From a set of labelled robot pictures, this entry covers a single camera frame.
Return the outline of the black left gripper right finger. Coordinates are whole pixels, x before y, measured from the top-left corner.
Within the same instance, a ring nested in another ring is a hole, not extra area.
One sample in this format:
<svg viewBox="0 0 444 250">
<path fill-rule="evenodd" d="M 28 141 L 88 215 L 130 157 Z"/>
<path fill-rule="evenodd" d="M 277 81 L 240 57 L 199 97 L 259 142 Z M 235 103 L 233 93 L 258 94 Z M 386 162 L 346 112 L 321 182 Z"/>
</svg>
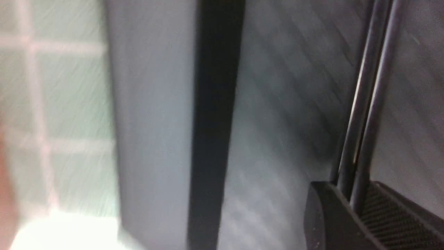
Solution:
<svg viewBox="0 0 444 250">
<path fill-rule="evenodd" d="M 380 182 L 368 185 L 360 218 L 386 250 L 442 250 L 443 219 Z"/>
</svg>

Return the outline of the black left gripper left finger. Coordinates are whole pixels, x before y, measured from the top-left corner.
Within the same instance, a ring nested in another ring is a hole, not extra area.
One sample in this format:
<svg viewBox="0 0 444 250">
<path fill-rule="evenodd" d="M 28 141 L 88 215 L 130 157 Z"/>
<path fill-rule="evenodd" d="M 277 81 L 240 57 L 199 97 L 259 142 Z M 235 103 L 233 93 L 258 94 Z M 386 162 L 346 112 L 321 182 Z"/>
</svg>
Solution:
<svg viewBox="0 0 444 250">
<path fill-rule="evenodd" d="M 304 233 L 308 250 L 385 249 L 330 182 L 310 183 Z"/>
</svg>

